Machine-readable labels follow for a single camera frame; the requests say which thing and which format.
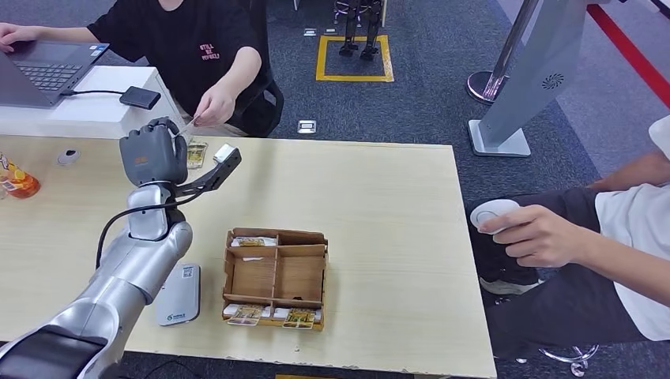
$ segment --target laptop keyboard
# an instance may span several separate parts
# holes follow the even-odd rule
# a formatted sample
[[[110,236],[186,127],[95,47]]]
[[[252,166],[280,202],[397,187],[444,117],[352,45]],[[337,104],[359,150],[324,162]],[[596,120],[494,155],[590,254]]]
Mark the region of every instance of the laptop keyboard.
[[[40,91],[58,91],[81,68],[79,65],[52,65],[40,62],[15,62],[15,65]]]

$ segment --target chair wheel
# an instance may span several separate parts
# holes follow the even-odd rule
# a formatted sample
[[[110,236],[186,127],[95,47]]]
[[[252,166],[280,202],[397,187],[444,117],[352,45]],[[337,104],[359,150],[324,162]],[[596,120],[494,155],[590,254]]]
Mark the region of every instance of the chair wheel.
[[[495,299],[495,304],[499,306],[500,304],[503,304],[504,302],[509,302],[511,299],[510,298],[505,298],[503,296],[496,298]]]
[[[570,371],[575,377],[583,377],[586,373],[586,368],[581,363],[573,363],[570,365]]]

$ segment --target wooden box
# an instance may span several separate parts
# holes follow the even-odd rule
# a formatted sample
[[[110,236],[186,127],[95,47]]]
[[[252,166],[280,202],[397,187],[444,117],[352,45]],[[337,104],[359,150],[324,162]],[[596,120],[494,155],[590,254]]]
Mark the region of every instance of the wooden box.
[[[277,238],[277,246],[231,247],[235,237]],[[282,326],[288,310],[317,311],[314,329],[324,325],[328,241],[321,233],[236,228],[228,232],[224,257],[223,319],[231,304],[265,306],[259,325]]]

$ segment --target wooden table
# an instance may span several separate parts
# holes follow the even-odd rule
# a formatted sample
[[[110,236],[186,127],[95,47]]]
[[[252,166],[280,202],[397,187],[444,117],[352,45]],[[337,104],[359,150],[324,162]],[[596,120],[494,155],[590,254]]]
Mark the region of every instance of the wooden table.
[[[495,376],[451,147],[198,140],[209,143],[207,169],[224,142],[238,146],[243,156],[218,191],[183,207],[194,229],[184,261],[202,267],[201,314],[165,328],[154,323],[150,306],[128,350]],[[56,156],[68,148],[81,158],[57,166]],[[0,137],[0,151],[43,184],[33,198],[0,201],[0,340],[11,340],[83,290],[100,230],[125,208],[133,187],[117,141]],[[233,227],[326,235],[323,332],[221,320],[225,235]]]

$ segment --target black office chair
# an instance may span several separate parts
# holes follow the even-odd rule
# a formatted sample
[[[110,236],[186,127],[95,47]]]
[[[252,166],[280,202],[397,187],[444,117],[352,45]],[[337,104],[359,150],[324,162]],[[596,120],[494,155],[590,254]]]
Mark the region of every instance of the black office chair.
[[[229,123],[249,133],[252,137],[268,137],[281,120],[281,112],[284,110],[284,95],[275,83],[272,67],[270,67],[266,0],[238,1],[249,13],[251,27],[256,31],[262,66],[254,82],[237,98],[235,113]],[[265,100],[266,92],[274,97],[274,104]],[[271,118],[262,118],[259,121],[258,114],[268,113],[272,114]]]

